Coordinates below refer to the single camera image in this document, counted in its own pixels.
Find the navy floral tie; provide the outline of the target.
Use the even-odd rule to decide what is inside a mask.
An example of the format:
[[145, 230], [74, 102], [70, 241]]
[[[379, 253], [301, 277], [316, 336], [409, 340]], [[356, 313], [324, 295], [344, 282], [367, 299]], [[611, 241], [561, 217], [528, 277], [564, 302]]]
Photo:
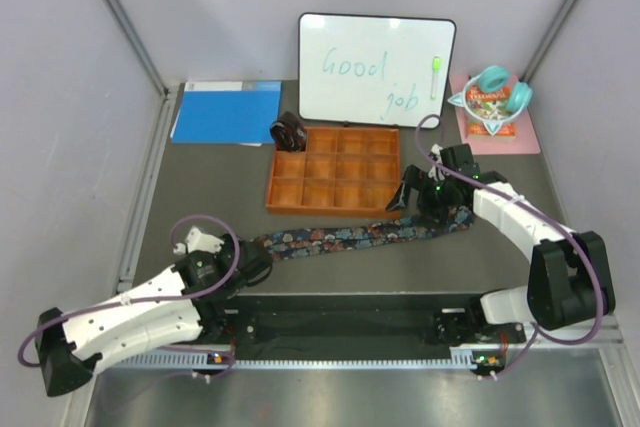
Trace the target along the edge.
[[263, 234], [253, 239], [274, 261], [370, 249], [391, 244], [461, 232], [474, 225], [475, 216], [466, 207], [451, 208], [443, 224], [418, 215], [385, 220], [355, 227], [300, 228]]

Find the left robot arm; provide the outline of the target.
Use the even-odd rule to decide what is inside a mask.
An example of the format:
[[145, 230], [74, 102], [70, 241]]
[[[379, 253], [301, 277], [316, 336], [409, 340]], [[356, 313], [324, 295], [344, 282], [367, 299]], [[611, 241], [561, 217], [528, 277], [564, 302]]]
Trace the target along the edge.
[[175, 245], [177, 260], [152, 279], [127, 291], [131, 302], [64, 319], [58, 308], [40, 315], [35, 338], [47, 396], [58, 397], [87, 384], [111, 366], [177, 343], [225, 340], [225, 303], [263, 281], [272, 270], [267, 249], [228, 235], [204, 235]]

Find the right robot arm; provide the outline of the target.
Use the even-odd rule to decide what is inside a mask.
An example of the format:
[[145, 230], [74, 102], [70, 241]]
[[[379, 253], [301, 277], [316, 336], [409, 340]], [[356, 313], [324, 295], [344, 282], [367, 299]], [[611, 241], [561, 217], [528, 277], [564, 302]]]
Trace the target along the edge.
[[474, 340], [492, 341], [504, 324], [534, 323], [552, 331], [614, 311], [600, 235], [576, 232], [541, 213], [504, 176], [482, 171], [467, 144], [435, 145], [429, 158], [429, 171], [406, 168], [387, 210], [404, 209], [416, 192], [420, 221], [429, 227], [451, 229], [455, 214], [470, 211], [510, 240], [530, 264], [526, 285], [487, 292], [471, 302], [466, 327]]

